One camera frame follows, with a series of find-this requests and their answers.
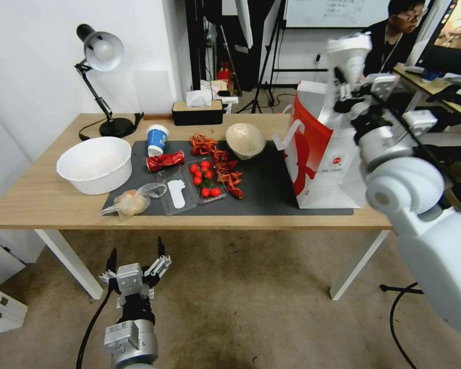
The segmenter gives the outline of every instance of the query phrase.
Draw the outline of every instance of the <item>white plastic bowl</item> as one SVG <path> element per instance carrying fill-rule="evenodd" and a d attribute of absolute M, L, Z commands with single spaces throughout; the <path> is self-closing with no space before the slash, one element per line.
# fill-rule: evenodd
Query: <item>white plastic bowl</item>
<path fill-rule="evenodd" d="M 120 187 L 132 175 L 132 148 L 117 137 L 91 138 L 66 150 L 56 172 L 87 195 Z"/>
<path fill-rule="evenodd" d="M 237 123 L 227 128 L 225 140 L 230 149 L 242 160 L 261 154 L 266 144 L 260 130 L 246 123 Z"/>

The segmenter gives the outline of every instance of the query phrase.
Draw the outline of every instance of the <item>lamp base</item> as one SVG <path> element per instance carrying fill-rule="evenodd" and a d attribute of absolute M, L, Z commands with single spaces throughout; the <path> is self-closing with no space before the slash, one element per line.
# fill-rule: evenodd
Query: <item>lamp base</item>
<path fill-rule="evenodd" d="M 132 121 L 126 118 L 114 118 L 113 123 L 105 121 L 99 127 L 101 136 L 125 137 L 135 131 Z"/>

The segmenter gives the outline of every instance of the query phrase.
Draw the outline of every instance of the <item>tissue box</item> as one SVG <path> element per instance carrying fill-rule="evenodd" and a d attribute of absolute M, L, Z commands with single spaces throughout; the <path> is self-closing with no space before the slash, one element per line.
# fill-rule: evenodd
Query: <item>tissue box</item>
<path fill-rule="evenodd" d="M 222 124 L 222 101 L 213 100 L 208 107 L 187 107 L 185 101 L 173 104 L 173 120 L 177 126 Z"/>

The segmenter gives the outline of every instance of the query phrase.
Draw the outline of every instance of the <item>gray table mat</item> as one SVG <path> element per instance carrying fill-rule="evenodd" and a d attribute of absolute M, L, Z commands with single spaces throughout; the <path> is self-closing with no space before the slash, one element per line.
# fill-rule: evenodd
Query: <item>gray table mat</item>
<path fill-rule="evenodd" d="M 219 147 L 229 150 L 226 142 L 220 141 Z M 164 151 L 175 153 L 183 150 L 185 161 L 195 158 L 191 156 L 189 141 L 168 141 Z M 116 196 L 124 191 L 135 190 L 147 183 L 157 182 L 155 173 L 151 173 L 146 165 L 146 141 L 136 141 L 132 148 L 133 172 L 128 181 L 121 187 L 109 193 L 104 206 L 113 205 Z M 236 170 L 243 172 L 239 188 L 244 191 L 242 200 L 235 199 L 228 194 L 222 200 L 207 204 L 199 204 L 196 208 L 178 215 L 352 215 L 352 209 L 299 209 L 292 188 L 283 153 L 277 151 L 273 141 L 267 141 L 262 154 L 250 159 L 240 160 Z M 151 199 L 147 210 L 140 215 L 164 215 L 162 201 Z"/>

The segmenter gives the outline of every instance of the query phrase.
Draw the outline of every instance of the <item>black desk lamp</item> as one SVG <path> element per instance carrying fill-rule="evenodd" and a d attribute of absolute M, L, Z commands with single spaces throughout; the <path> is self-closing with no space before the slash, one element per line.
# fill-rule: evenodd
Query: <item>black desk lamp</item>
<path fill-rule="evenodd" d="M 91 90 L 97 104 L 107 119 L 99 127 L 101 136 L 125 137 L 133 133 L 137 129 L 143 113 L 141 115 L 135 114 L 135 124 L 126 118 L 113 118 L 113 111 L 104 99 L 97 95 L 87 79 L 87 72 L 91 69 L 106 72 L 116 68 L 123 58 L 123 43 L 115 35 L 107 32 L 96 32 L 91 26 L 86 24 L 81 24 L 77 27 L 77 36 L 83 42 L 83 53 L 86 57 L 80 63 L 76 64 L 75 68 L 82 76 L 89 90 Z M 80 138 L 82 140 L 88 139 L 88 137 L 83 135 Z"/>

